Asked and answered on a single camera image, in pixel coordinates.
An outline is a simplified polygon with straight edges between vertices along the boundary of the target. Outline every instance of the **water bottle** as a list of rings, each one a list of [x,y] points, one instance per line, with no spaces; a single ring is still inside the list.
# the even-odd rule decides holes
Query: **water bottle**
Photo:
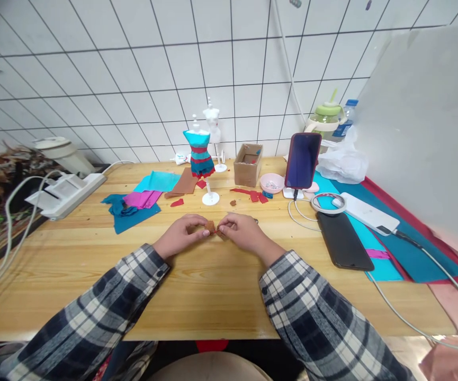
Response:
[[[347,117],[347,121],[343,124],[340,124],[338,128],[333,132],[333,136],[331,137],[331,141],[334,142],[341,142],[345,139],[345,134],[351,128],[351,126],[356,121],[356,105],[358,100],[357,99],[348,99],[347,103],[345,103],[344,111],[345,116]]]

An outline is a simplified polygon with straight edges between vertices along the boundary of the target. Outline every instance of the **pink cloth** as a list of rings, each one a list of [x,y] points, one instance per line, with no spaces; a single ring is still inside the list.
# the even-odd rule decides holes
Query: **pink cloth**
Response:
[[[458,291],[453,285],[429,285],[458,330]],[[443,340],[458,345],[458,337]],[[437,344],[423,359],[419,368],[430,381],[458,381],[458,350]]]
[[[145,190],[144,192],[132,192],[123,197],[128,206],[135,206],[137,209],[149,209],[160,198],[161,192]]]

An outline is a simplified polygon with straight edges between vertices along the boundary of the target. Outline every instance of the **plaid shirt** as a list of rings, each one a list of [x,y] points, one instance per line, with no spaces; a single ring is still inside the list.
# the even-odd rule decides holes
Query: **plaid shirt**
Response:
[[[14,353],[0,380],[92,379],[135,325],[169,266],[145,244],[57,313]],[[260,279],[268,315],[311,380],[414,379],[365,317],[294,251]],[[139,344],[112,380],[139,380],[156,342]]]

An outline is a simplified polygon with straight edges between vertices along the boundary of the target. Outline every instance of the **pink bowl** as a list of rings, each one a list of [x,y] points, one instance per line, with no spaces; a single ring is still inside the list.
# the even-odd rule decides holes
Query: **pink bowl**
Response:
[[[268,188],[266,184],[269,182],[274,182],[278,186],[278,189]],[[265,192],[276,194],[280,192],[284,186],[285,186],[285,179],[280,175],[265,174],[265,175],[262,175],[261,177],[261,188]]]

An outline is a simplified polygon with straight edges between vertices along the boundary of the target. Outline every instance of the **plastic bag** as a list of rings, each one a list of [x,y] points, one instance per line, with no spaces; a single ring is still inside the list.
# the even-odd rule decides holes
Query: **plastic bag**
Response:
[[[321,145],[328,147],[326,153],[318,157],[316,170],[325,178],[344,184],[359,184],[365,179],[368,170],[368,158],[356,151],[354,142],[357,132],[352,126],[340,143],[322,140]]]

